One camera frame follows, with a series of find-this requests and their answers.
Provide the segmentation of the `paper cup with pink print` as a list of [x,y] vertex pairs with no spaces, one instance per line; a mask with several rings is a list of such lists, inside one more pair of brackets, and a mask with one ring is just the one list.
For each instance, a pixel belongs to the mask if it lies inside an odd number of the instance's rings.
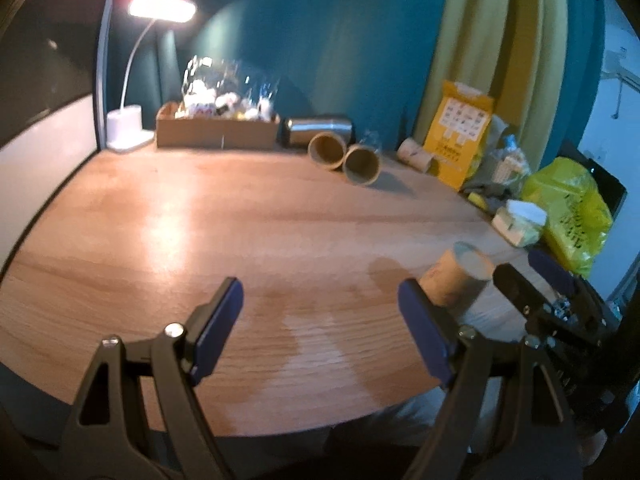
[[488,255],[467,242],[455,242],[420,278],[436,307],[458,318],[474,304],[494,274]]

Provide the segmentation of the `middle lying paper cup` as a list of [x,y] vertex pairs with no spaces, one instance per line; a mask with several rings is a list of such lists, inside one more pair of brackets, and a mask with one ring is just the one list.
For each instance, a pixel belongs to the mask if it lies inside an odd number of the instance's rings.
[[370,146],[354,144],[344,157],[343,172],[353,184],[371,185],[380,175],[381,156]]

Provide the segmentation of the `stainless steel tumbler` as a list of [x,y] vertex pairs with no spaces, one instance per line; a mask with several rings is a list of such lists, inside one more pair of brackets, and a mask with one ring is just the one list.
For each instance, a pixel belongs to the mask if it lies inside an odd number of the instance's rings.
[[336,133],[348,142],[353,131],[354,125],[347,117],[292,117],[283,123],[281,142],[285,148],[306,148],[311,139],[322,132]]

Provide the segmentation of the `yellow curtain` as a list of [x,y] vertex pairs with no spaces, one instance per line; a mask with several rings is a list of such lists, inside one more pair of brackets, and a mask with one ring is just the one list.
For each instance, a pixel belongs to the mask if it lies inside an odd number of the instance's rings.
[[445,0],[414,138],[425,140],[444,81],[461,82],[494,100],[538,169],[559,107],[567,36],[567,0]]

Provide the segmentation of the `grey cloth rag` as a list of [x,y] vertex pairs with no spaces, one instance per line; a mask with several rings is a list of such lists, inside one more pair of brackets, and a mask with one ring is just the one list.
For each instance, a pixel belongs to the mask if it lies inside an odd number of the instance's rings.
[[498,209],[506,204],[507,200],[518,200],[521,196],[523,185],[521,182],[511,182],[510,184],[474,183],[468,182],[463,185],[461,194],[465,197],[475,192],[484,197],[489,205],[490,211],[486,214],[495,214]]

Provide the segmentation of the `far paper cup by bag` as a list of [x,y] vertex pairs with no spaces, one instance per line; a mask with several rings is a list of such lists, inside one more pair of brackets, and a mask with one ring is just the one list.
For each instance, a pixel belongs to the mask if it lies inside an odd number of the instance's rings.
[[427,174],[431,168],[433,155],[424,150],[412,136],[401,142],[396,151],[397,158],[405,165],[419,171],[420,174]]

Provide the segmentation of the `tissue pack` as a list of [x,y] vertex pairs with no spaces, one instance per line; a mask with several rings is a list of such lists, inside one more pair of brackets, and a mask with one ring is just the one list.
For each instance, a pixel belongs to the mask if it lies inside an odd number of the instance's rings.
[[507,200],[491,220],[492,227],[512,246],[535,245],[541,238],[548,214],[539,206],[521,200]]

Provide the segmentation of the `teal curtain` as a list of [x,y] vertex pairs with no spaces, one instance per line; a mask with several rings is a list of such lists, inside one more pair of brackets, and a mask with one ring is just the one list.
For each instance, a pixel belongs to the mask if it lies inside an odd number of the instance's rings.
[[[119,101],[131,46],[142,29],[113,0],[101,65],[102,107]],[[280,79],[283,117],[343,115],[356,133],[377,131],[392,150],[413,132],[445,0],[193,0],[194,19],[156,25],[144,65],[147,127],[181,96],[194,56],[235,60]]]

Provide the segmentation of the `cardboard tray box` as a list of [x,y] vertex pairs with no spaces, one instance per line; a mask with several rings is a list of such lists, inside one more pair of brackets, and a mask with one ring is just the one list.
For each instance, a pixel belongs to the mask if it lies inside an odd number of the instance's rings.
[[176,102],[165,103],[155,118],[158,148],[194,150],[271,151],[276,147],[281,122],[237,120],[214,116],[175,118]]

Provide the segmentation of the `black monitor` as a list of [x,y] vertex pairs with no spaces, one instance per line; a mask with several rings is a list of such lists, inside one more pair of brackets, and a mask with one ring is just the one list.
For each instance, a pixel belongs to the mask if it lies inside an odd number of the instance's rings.
[[613,219],[616,219],[627,197],[627,189],[623,183],[608,172],[593,158],[582,154],[570,141],[563,141],[559,150],[561,157],[573,159],[584,166],[593,177],[606,206]]

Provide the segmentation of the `white plastic basket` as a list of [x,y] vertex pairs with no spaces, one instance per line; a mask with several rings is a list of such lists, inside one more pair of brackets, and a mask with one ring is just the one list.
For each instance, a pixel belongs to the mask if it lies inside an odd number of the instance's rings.
[[510,154],[497,162],[491,181],[507,185],[528,174],[529,166],[526,159],[517,154]]

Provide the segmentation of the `left lying paper cup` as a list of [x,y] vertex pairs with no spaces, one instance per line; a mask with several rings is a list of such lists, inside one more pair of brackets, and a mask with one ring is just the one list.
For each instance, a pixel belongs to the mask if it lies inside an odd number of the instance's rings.
[[309,158],[325,170],[337,170],[343,165],[347,152],[344,139],[332,131],[321,131],[309,142]]

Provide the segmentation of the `lying paper cup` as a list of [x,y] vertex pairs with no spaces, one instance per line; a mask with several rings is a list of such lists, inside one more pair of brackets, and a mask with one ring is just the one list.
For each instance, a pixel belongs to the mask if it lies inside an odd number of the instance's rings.
[[347,152],[344,139],[332,131],[321,131],[309,142],[309,158],[325,170],[337,170],[343,165]]
[[381,156],[370,146],[354,144],[344,157],[343,172],[353,184],[371,185],[380,175]]

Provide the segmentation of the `yellow paper delivery bag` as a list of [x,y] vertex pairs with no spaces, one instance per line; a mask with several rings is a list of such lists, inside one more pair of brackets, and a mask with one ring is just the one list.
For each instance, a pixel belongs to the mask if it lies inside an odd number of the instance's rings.
[[433,174],[460,191],[480,164],[480,152],[491,123],[495,101],[460,82],[442,83],[442,100],[423,144],[433,156]]

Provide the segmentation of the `yellow sponge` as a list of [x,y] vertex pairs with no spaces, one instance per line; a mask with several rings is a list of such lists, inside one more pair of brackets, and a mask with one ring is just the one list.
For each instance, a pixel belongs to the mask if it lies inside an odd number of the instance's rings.
[[485,212],[489,212],[490,211],[488,203],[486,202],[484,197],[481,196],[480,194],[472,192],[468,196],[466,196],[466,198],[468,199],[468,201],[471,204],[473,204],[478,209],[480,209],[482,211],[485,211]]

